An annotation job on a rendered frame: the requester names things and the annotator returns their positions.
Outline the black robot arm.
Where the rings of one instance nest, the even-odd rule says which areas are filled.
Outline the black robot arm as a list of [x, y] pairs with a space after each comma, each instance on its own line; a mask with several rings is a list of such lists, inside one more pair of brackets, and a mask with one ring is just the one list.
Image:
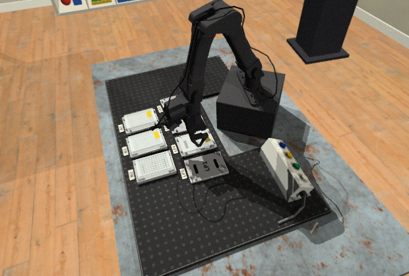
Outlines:
[[241, 28], [243, 22], [241, 13], [234, 8], [220, 9], [205, 16], [196, 26], [205, 14], [223, 7], [230, 6], [223, 0], [213, 0], [189, 14], [188, 20], [192, 23], [191, 42], [185, 68], [179, 80], [179, 83], [183, 80], [187, 68], [186, 76], [179, 85], [182, 93], [170, 100], [168, 110], [164, 115], [166, 128], [171, 131], [179, 126], [182, 120], [187, 129], [197, 126], [196, 117], [193, 115], [201, 111], [200, 102], [202, 102], [205, 88], [205, 67], [216, 34], [223, 34], [236, 57], [235, 62], [241, 69], [237, 71], [237, 77], [250, 104], [258, 106], [267, 104], [269, 101], [261, 86], [261, 77], [265, 75], [261, 70], [262, 64], [252, 52]]

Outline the white button panel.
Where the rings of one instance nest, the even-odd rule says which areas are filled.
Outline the white button panel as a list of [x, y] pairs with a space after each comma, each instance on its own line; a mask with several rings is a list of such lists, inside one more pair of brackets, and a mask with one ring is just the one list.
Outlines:
[[278, 187], [289, 203], [303, 198], [302, 207], [292, 216], [277, 223], [294, 218], [304, 207], [305, 198], [310, 196], [314, 188], [283, 140], [268, 138], [261, 147], [260, 155], [275, 179]]

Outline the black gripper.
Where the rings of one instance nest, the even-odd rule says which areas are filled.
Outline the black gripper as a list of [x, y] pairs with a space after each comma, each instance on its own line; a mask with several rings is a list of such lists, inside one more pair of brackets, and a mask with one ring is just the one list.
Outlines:
[[[198, 114], [195, 114], [193, 116], [196, 117], [196, 125], [197, 126], [189, 128], [189, 129], [186, 128], [186, 129], [187, 129], [187, 132], [188, 132], [188, 134], [190, 136], [191, 142], [193, 142], [197, 147], [201, 147], [202, 144], [204, 143], [204, 141], [208, 138], [208, 133], [207, 132], [206, 133], [198, 133], [198, 134], [195, 134], [195, 133], [196, 133], [196, 131], [199, 131], [199, 130], [201, 130], [201, 131], [206, 130], [206, 125], [205, 125], [205, 123], [204, 123], [204, 121], [203, 121], [203, 119], [201, 117], [201, 111]], [[196, 142], [196, 140], [198, 140], [198, 139], [202, 139], [200, 144], [198, 144]]]

